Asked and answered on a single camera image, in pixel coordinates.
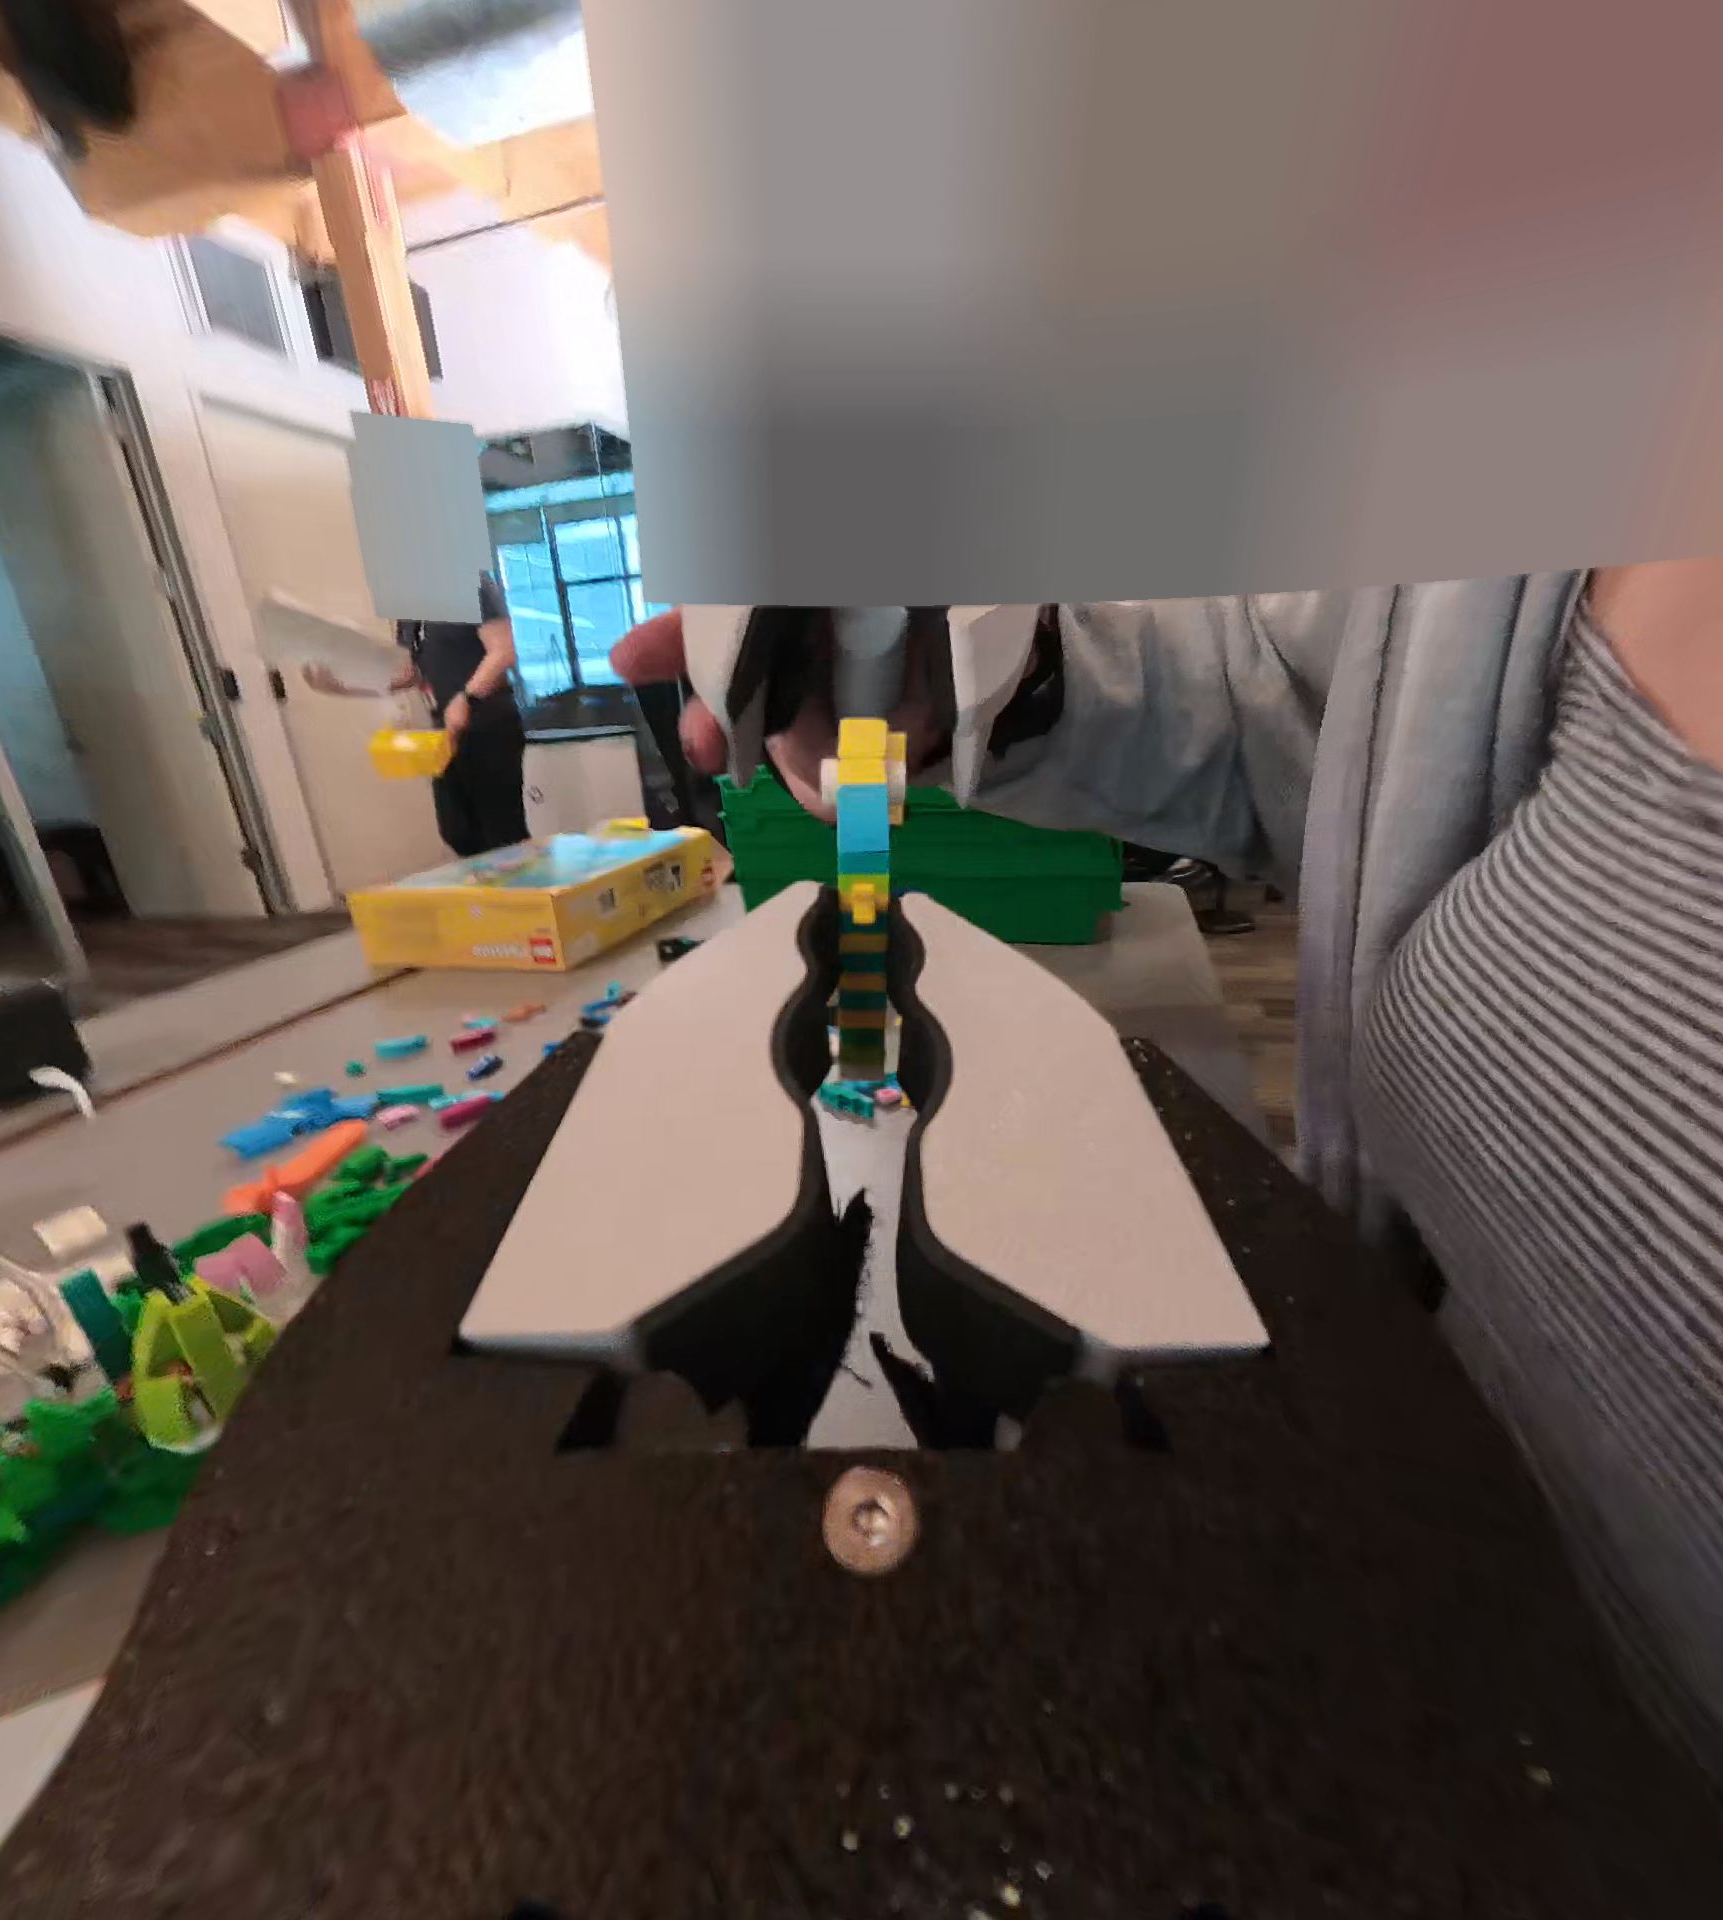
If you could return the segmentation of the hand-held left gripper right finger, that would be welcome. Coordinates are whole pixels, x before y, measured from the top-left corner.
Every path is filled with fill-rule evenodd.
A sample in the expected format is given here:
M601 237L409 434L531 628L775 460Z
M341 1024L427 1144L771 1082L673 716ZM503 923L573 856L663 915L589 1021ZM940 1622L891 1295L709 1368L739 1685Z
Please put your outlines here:
M1120 1379L1268 1334L1112 1025L897 899L899 1318L938 1379Z

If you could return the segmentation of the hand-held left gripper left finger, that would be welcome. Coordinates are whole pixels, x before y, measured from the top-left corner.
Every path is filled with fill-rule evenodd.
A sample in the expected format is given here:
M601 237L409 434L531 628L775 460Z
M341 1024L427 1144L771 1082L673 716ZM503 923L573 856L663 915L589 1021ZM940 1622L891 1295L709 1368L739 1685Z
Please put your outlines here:
M785 886L607 1021L459 1319L467 1352L771 1370L831 1205L815 1089L837 903Z

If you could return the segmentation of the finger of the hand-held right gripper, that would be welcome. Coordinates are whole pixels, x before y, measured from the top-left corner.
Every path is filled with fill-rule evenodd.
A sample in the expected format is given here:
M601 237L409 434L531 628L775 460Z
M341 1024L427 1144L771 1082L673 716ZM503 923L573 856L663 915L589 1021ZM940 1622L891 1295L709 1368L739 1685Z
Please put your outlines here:
M956 803L972 803L988 767L1030 753L1062 720L1060 611L1056 604L946 605L948 789Z
M751 781L801 706L799 605L681 608L685 683L725 740L725 776Z

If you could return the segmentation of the yellow tan brick fish head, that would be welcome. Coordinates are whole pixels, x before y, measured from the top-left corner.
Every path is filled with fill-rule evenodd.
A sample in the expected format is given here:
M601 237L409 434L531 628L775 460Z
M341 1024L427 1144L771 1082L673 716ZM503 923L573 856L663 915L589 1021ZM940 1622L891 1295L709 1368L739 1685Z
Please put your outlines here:
M899 828L907 800L907 736L883 717L849 716L839 722L833 755L821 765L821 802L833 813L841 792L881 786L887 822Z

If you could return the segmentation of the striped toy brick fish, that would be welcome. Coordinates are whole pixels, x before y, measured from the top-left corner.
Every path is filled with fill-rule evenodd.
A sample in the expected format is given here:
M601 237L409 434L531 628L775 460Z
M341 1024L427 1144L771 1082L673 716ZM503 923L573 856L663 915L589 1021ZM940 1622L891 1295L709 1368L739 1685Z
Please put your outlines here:
M837 960L833 1061L879 1076L887 1049L887 915L893 805L883 778L839 780L835 798Z

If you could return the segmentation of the person's right forearm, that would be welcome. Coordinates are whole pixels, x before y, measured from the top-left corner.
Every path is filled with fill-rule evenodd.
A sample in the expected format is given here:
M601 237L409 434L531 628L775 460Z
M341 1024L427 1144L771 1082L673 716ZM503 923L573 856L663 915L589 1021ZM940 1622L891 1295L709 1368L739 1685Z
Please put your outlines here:
M1300 887L1354 592L1040 605L972 805Z

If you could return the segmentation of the grey desk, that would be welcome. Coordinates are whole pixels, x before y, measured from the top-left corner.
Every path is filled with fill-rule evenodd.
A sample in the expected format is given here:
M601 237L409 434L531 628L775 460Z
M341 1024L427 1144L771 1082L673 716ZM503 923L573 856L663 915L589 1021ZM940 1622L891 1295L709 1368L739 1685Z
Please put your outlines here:
M1160 1048L1254 1138L1274 1142L1256 1092L1262 1076L1236 1014L1260 1035L1290 1016L1290 950L1240 938L1206 941L1174 886L1134 881L1104 935L1082 947L1030 947L1126 1035ZM105 1100L95 1119L57 1112L0 1115L0 1252L37 1259L33 1227L79 1205L117 1230L145 1220L163 1235L191 1227L227 1183L201 1098L237 1092L255 1067L229 1051L269 1051L275 1030L383 982L359 969L339 934L219 973L87 1024ZM35 1592L0 1613L0 1718L103 1681L157 1564L163 1537L93 1539Z

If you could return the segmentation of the large window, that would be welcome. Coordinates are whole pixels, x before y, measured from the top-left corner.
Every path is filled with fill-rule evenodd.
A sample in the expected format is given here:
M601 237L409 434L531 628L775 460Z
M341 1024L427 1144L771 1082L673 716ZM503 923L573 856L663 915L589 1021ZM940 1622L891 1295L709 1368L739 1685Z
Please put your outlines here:
M491 439L479 455L517 696L541 726L617 700L613 645L647 613L631 444L597 423Z

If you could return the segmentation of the green storage box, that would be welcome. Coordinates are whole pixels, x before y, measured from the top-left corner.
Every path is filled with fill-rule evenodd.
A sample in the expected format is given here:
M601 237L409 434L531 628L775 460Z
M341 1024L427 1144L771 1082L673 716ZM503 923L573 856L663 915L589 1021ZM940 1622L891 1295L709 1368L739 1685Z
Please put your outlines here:
M833 886L835 828L759 769L749 786L719 780L733 876L757 907L801 881ZM1032 828L914 788L893 830L889 876L1010 945L1084 947L1120 907L1120 848L1090 830Z

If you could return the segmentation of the pile of green toy bricks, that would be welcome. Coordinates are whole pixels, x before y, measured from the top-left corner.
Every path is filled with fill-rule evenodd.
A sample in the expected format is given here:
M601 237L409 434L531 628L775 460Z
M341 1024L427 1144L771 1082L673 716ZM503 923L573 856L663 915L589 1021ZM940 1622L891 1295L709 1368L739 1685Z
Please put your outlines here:
M381 1144L367 1144L335 1166L301 1200L309 1274L323 1280L391 1212L427 1164L427 1153L393 1156Z

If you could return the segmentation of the scattered blue pink toy bricks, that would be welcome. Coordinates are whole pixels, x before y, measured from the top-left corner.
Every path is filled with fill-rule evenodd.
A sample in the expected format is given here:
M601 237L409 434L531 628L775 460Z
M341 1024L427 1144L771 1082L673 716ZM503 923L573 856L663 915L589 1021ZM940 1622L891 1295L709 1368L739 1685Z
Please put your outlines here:
M487 972L403 972L307 1019L277 1028L237 1092L201 1098L215 1150L249 1167L301 1142L363 1123L391 1142L461 1134L571 1034L597 1031L637 984L613 972L533 980Z

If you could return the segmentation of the white paper sheet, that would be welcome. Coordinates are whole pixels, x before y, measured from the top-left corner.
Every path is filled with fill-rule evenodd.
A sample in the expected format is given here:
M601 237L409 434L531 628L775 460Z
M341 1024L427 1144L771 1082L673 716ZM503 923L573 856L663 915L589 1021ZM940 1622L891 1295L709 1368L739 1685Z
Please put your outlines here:
M255 620L263 660L285 678L349 700L403 691L403 650L365 628L319 613L281 589L259 597Z

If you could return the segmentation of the toy brick flower model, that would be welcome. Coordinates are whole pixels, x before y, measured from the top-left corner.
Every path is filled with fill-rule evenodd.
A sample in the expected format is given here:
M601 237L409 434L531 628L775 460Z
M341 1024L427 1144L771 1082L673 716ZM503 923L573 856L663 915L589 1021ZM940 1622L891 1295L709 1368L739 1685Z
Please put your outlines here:
M233 1213L175 1245L131 1226L113 1278L0 1259L0 1608L87 1537L173 1519L275 1344L285 1250Z

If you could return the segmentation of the person's torso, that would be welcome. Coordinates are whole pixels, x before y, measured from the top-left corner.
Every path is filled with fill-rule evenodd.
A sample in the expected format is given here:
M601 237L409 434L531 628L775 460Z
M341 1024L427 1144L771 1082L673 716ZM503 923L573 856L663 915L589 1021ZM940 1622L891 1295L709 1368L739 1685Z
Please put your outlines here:
M1582 572L1334 615L1302 1176L1430 1262L1636 1692L1723 1775L1723 772Z

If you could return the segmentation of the wooden post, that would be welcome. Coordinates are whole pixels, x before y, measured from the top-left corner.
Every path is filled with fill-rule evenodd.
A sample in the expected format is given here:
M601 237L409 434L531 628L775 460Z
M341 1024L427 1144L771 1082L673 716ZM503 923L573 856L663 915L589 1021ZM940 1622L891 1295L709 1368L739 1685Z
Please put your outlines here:
M281 81L291 151L307 161L343 290L369 411L429 420L433 376L419 331L393 175L357 105L347 4L291 2L299 63Z

